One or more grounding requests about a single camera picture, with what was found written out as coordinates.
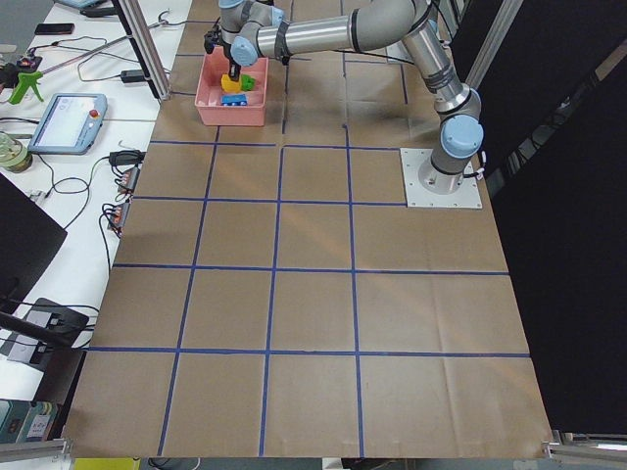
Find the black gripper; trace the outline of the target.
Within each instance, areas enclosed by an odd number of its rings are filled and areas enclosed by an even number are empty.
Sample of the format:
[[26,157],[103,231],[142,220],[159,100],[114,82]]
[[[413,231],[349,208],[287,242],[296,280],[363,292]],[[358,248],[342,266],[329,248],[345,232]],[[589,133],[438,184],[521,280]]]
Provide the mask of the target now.
[[231,81],[238,82],[240,80],[241,66],[238,65],[238,63],[232,56],[231,44],[223,42],[222,49],[224,57],[229,61],[228,77]]

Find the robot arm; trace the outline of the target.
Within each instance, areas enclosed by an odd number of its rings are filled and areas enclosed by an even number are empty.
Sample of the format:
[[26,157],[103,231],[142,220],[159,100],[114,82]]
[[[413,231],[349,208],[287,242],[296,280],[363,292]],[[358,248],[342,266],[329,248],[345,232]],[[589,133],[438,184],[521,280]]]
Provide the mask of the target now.
[[433,95],[440,137],[421,165],[421,185],[450,195],[466,179],[465,169],[481,151],[484,129],[479,121],[478,92],[458,78],[452,59],[436,32],[431,1],[372,1],[350,14],[289,22],[284,12],[262,1],[221,1],[218,37],[236,78],[260,58],[288,64],[295,55],[344,52],[376,57],[380,49],[400,43]]

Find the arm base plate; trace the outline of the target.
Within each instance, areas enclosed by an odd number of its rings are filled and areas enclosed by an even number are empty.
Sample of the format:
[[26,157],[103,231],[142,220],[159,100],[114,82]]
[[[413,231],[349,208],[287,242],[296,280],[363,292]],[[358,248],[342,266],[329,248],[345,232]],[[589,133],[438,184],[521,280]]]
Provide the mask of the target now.
[[401,148],[401,166],[407,207],[411,209],[481,210],[475,177],[447,175],[431,162],[431,149]]

